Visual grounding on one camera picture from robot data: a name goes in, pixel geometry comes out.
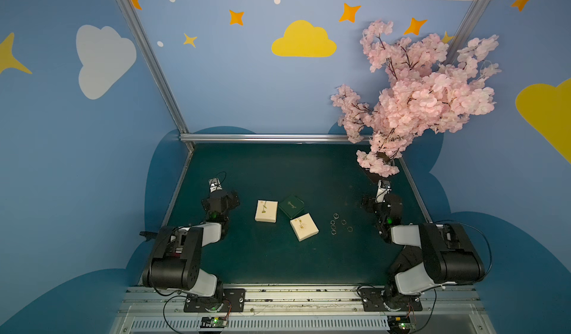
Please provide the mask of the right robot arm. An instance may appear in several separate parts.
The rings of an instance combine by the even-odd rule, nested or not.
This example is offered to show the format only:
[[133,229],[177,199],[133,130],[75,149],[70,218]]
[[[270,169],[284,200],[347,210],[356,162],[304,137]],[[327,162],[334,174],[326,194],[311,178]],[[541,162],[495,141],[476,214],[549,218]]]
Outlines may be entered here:
[[492,266],[483,263],[463,224],[404,225],[401,198],[385,192],[365,197],[361,204],[376,216],[382,240],[402,247],[389,269],[383,292],[388,307],[413,301],[439,286],[480,282],[491,271]]

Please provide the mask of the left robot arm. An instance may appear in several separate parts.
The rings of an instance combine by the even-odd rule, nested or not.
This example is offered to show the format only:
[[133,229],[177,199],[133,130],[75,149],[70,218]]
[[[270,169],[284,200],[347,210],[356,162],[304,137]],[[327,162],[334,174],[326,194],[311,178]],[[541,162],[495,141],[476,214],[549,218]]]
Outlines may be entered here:
[[142,284],[162,296],[172,289],[203,303],[222,304],[221,280],[201,269],[202,249],[224,239],[229,228],[229,213],[239,205],[236,191],[218,189],[202,200],[206,212],[202,223],[164,226],[157,232],[142,231],[141,237],[154,242],[143,270]]

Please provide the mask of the cream flower print box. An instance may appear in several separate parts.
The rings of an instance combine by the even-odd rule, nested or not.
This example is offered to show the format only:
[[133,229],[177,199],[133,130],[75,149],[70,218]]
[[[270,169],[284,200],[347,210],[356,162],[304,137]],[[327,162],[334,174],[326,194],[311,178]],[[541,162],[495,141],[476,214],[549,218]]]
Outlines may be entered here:
[[318,227],[312,219],[310,213],[301,215],[290,220],[290,225],[294,230],[296,238],[301,242],[319,233]]

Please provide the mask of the green jewelry box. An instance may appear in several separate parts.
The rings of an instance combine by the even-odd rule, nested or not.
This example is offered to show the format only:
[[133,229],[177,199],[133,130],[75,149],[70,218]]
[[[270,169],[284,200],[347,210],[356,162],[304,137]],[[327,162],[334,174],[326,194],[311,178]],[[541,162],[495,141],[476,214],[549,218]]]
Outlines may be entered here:
[[293,220],[305,212],[305,203],[300,197],[291,195],[278,203],[278,209],[287,216],[288,219]]

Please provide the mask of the white lift-off lid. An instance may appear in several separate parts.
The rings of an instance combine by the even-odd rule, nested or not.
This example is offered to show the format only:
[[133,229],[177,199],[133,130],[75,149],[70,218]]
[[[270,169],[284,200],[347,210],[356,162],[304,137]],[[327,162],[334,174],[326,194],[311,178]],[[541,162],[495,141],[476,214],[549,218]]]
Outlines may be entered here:
[[258,200],[255,221],[262,223],[277,222],[278,202],[270,200]]

